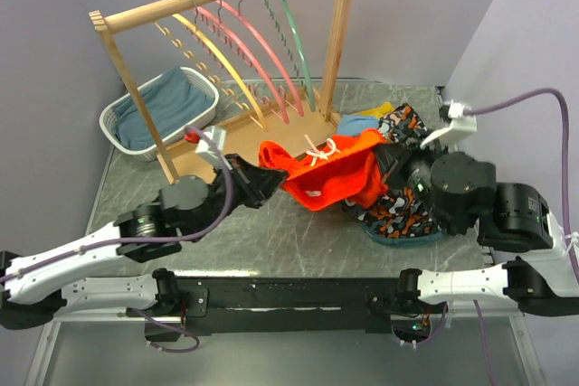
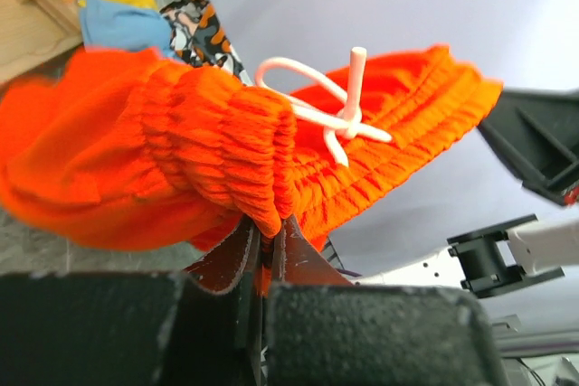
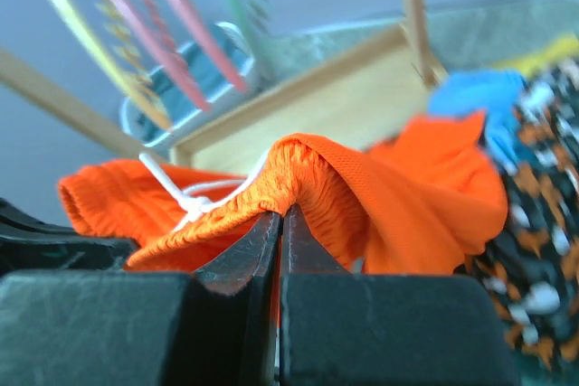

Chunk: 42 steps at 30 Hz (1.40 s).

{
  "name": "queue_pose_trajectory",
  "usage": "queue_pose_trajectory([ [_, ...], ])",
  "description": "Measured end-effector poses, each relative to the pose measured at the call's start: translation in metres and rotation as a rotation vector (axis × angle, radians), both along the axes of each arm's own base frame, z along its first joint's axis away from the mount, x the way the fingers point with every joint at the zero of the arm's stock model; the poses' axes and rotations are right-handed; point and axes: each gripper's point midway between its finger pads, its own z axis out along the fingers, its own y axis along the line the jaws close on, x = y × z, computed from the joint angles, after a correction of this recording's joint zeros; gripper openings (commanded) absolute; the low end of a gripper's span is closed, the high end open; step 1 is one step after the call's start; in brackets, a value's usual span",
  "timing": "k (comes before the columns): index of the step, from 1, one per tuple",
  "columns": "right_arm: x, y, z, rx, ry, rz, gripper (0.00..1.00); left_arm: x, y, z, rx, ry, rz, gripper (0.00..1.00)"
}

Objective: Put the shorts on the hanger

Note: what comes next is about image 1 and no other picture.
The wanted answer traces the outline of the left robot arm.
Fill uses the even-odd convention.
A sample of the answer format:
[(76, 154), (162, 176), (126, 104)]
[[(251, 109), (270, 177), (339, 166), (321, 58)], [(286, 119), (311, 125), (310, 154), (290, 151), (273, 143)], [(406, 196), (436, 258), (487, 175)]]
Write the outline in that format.
[(57, 315), (101, 308), (160, 316), (175, 312), (181, 294), (171, 271), (161, 268), (132, 278), (98, 274), (179, 252), (182, 242), (198, 242), (236, 207), (262, 207), (289, 176), (236, 154), (220, 159), (214, 173), (211, 183), (187, 175), (161, 188), (155, 200), (59, 248), (28, 257), (2, 252), (2, 327), (24, 330)]

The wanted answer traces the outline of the green hanger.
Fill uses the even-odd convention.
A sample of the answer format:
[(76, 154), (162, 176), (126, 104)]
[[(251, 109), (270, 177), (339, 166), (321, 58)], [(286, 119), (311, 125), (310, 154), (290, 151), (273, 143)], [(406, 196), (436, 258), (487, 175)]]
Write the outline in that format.
[(299, 28), (294, 17), (294, 14), (288, 4), (287, 0), (279, 0), (283, 13), (289, 27), (289, 35), (295, 46), (295, 51), (292, 50), (289, 43), (289, 38), (281, 30), (281, 22), (277, 17), (275, 10), (271, 4), (270, 0), (262, 0), (264, 7), (266, 8), (270, 19), (273, 22), (274, 28), (280, 37), (280, 41), (286, 51), (286, 56), (289, 58), (295, 78), (299, 80), (299, 83), (305, 87), (306, 99), (308, 102), (309, 109), (315, 112), (317, 109), (316, 97), (313, 90), (313, 82), (311, 77), (311, 72), (309, 68), (309, 62), (305, 53), (304, 44), (301, 39)]

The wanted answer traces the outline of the orange shorts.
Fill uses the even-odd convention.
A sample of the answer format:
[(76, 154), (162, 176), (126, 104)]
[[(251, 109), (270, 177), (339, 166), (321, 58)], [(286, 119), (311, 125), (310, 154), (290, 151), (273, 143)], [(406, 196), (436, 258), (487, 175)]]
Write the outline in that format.
[(281, 188), (310, 211), (344, 200), (368, 208), (387, 191), (374, 154), (374, 148), (385, 143), (375, 129), (357, 137), (333, 135), (323, 149), (298, 160), (279, 144), (264, 141), (259, 166), (287, 172)]

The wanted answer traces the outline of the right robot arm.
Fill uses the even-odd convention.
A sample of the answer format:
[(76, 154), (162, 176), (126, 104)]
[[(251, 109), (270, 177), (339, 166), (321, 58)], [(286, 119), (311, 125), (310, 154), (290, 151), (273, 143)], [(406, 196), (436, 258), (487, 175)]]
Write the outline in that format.
[(577, 315), (576, 248), (534, 187), (500, 183), (492, 163), (462, 152), (397, 144), (378, 146), (375, 157), (386, 184), (410, 188), (442, 233), (456, 236), (477, 228), (481, 247), (513, 257), (454, 272), (405, 269), (395, 292), (402, 310), (477, 301), (536, 316)]

